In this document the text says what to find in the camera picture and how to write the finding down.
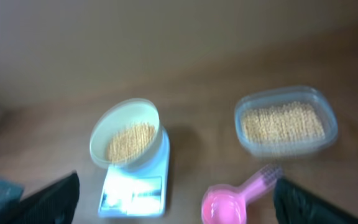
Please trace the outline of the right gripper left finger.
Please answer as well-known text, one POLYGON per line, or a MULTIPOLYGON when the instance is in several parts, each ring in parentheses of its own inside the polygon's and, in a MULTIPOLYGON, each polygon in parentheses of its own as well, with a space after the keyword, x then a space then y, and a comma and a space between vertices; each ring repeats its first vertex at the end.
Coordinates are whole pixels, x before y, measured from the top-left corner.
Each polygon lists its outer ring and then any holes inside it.
POLYGON ((0 223, 71 224, 79 197, 80 180, 72 172, 0 215, 0 223))

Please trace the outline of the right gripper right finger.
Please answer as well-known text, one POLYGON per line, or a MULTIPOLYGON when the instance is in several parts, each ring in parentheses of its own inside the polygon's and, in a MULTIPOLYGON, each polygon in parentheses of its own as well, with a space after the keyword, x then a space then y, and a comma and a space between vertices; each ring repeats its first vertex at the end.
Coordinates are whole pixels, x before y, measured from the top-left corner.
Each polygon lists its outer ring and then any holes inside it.
POLYGON ((273 191, 279 224, 358 224, 358 218, 282 177, 273 191))

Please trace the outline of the pink measuring scoop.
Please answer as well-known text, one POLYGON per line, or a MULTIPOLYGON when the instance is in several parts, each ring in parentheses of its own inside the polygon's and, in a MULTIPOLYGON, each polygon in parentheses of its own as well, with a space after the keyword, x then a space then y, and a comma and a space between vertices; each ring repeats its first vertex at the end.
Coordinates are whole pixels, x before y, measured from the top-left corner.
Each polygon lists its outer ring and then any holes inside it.
POLYGON ((247 206, 275 188, 283 176, 278 165, 267 165, 240 186, 218 184, 208 187, 201 203, 205 224, 246 224, 247 206))

